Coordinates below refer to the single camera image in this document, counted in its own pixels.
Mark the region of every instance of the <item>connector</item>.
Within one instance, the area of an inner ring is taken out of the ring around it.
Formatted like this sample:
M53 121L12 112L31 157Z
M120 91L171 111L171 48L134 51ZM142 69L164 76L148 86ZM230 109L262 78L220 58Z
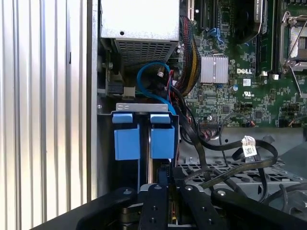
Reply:
M188 18L194 20L194 0L188 0Z

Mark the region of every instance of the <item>dell logo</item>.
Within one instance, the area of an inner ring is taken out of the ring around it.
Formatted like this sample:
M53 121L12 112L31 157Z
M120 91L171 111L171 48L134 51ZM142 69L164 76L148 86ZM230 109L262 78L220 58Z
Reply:
M253 74L252 72L251 72L251 69L236 69L236 73L237 74Z

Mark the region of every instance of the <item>chip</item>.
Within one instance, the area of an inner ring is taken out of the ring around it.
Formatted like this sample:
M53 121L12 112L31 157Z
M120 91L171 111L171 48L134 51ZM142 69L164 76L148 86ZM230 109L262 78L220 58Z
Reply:
M195 38L196 46L201 46L201 40L199 38Z
M229 106L223 106L222 107L222 113L223 114L228 114L229 113Z
M261 111L256 111L255 112L255 117L256 118L262 118L262 112Z

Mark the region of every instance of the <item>yellow wire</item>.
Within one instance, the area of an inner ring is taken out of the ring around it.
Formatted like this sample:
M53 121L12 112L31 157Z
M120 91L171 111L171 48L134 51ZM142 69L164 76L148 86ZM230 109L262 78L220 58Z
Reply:
M188 86L187 86L186 90L183 92L183 96L186 96L189 93L189 91L193 87L193 82L195 80L196 65L197 65L197 63L196 63L197 62L197 56L196 56L195 48L196 47L195 47L194 43L192 43L192 50L193 50L192 70L191 70L191 75L190 75Z

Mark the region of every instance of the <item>pcie slot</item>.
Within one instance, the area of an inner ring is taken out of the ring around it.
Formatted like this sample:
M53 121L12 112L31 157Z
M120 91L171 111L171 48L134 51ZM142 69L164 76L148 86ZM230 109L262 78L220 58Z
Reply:
M194 0L188 0L188 18L194 20Z
M219 0L213 0L213 28L217 28Z
M200 28L205 29L208 26L208 17L207 17L207 1L200 0Z

